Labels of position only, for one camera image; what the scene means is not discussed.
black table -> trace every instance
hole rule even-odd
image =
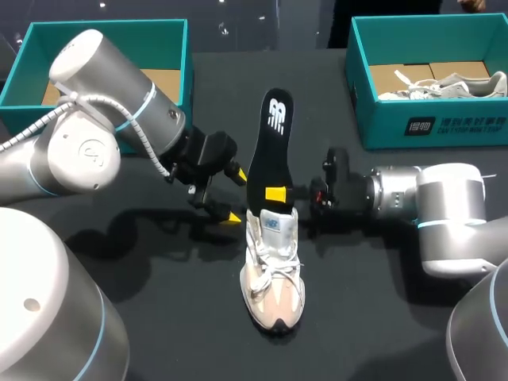
[[[321,174],[331,144],[346,146],[352,169],[363,173],[376,164],[459,161],[497,175],[486,180],[487,215],[508,213],[502,149],[365,152],[344,54],[195,55],[194,123],[230,133],[248,167],[263,96],[282,87],[295,103],[289,161],[296,183]],[[243,202],[242,190],[219,177],[216,194]],[[444,333],[467,288],[422,273],[413,230],[354,229],[311,240],[302,226],[302,324],[270,338],[241,297],[244,225],[207,225],[186,200],[183,186],[168,186],[148,161],[132,158],[102,193],[16,205],[67,242],[118,308],[131,344],[128,381],[453,380]]]

black insole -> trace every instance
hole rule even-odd
[[[257,217],[262,209],[279,214],[291,214],[293,209],[292,203],[265,199],[267,187],[293,187],[287,166],[293,111],[293,98],[287,91],[271,89],[264,96],[260,133],[247,176],[247,203],[252,214]]]

white shoelace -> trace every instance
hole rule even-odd
[[[407,85],[410,99],[427,99],[432,98],[431,95],[441,96],[441,87],[437,85],[435,79],[423,79],[412,83],[403,73],[396,70],[395,75]],[[422,83],[427,82],[429,85],[423,86]]]
[[[279,264],[268,263],[268,259],[273,255],[274,251],[277,252],[280,258],[285,258],[285,260],[281,261]],[[261,265],[262,274],[252,283],[252,293],[259,294],[265,291],[270,287],[271,281],[275,278],[275,276],[281,275],[293,284],[294,288],[298,292],[300,303],[303,304],[300,288],[291,276],[293,271],[300,268],[300,266],[303,266],[303,264],[300,264],[300,261],[296,257],[296,251],[291,250],[290,248],[282,248],[278,250],[273,248],[266,248],[260,244],[256,245],[256,256],[258,263]]]

teal cardboard box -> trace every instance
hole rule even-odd
[[[373,66],[459,62],[508,73],[504,14],[354,17],[345,71],[363,146],[508,145],[508,98],[378,99]]]
[[[17,134],[55,108],[48,83],[60,50],[87,29],[97,29],[178,106],[192,123],[193,67],[187,20],[33,22],[0,95],[0,119]],[[121,142],[123,153],[132,149]]]

white sneaker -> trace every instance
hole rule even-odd
[[[403,81],[408,90],[381,94],[378,99],[382,101],[403,101],[412,99],[439,99],[439,98],[499,98],[506,97],[508,85],[506,74],[498,71],[490,78],[471,79],[457,73],[445,79],[424,79],[412,83],[400,71],[395,74]]]
[[[247,211],[247,250],[240,272],[245,304],[264,329],[285,332],[296,325],[305,304],[300,279],[298,213]]]

